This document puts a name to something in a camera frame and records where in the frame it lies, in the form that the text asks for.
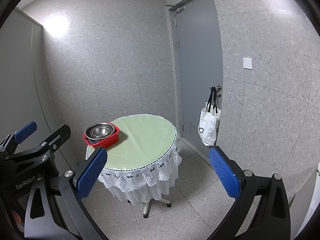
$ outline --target green tablecloth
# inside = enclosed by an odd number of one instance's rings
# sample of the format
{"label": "green tablecloth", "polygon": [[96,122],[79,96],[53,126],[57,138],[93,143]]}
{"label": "green tablecloth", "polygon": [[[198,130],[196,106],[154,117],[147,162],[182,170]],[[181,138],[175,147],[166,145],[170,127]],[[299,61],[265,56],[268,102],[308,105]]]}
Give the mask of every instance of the green tablecloth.
{"label": "green tablecloth", "polygon": [[119,127],[119,141],[107,148],[107,169],[128,170],[145,166],[171,148],[175,128],[166,119],[148,114],[112,121]]}

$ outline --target stainless steel bowl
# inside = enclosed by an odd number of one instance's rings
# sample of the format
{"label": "stainless steel bowl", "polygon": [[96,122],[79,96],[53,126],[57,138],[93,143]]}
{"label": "stainless steel bowl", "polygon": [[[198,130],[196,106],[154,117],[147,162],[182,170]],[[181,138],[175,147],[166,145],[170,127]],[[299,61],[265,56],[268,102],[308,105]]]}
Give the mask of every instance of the stainless steel bowl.
{"label": "stainless steel bowl", "polygon": [[112,135],[114,131],[115,127],[113,124],[102,122],[88,126],[84,130],[84,136],[89,140],[103,140]]}

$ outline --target door vent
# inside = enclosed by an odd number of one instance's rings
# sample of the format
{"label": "door vent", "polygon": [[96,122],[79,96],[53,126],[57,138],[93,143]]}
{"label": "door vent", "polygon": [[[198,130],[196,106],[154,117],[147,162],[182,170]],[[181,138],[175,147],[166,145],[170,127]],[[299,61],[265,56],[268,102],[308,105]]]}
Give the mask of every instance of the door vent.
{"label": "door vent", "polygon": [[189,133],[194,135],[197,139],[201,141],[201,138],[198,133],[198,125],[192,121],[189,121]]}

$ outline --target gray door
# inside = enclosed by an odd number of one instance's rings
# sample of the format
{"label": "gray door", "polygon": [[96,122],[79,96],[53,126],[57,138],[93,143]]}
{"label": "gray door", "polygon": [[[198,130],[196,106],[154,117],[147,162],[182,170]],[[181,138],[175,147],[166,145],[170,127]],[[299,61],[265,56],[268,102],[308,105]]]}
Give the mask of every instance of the gray door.
{"label": "gray door", "polygon": [[[185,10],[176,11],[176,37],[179,42],[179,68],[182,104],[182,135],[208,156],[199,135],[201,109],[209,87],[222,86],[222,48],[214,0],[193,0]],[[218,100],[221,106],[222,97]]]}

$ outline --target door threshold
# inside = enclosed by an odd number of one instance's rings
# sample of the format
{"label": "door threshold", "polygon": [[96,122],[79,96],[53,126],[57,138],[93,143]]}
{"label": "door threshold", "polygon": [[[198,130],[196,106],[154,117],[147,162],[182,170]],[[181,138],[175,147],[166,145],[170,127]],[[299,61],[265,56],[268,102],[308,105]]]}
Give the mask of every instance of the door threshold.
{"label": "door threshold", "polygon": [[203,160],[205,160],[210,166],[211,166],[211,163],[210,163],[210,160],[207,156],[205,156],[202,152],[200,152],[196,147],[193,146],[192,143],[190,143],[186,138],[184,137],[181,137],[180,138],[186,145],[188,145],[191,149],[193,149],[193,151],[198,154]]}

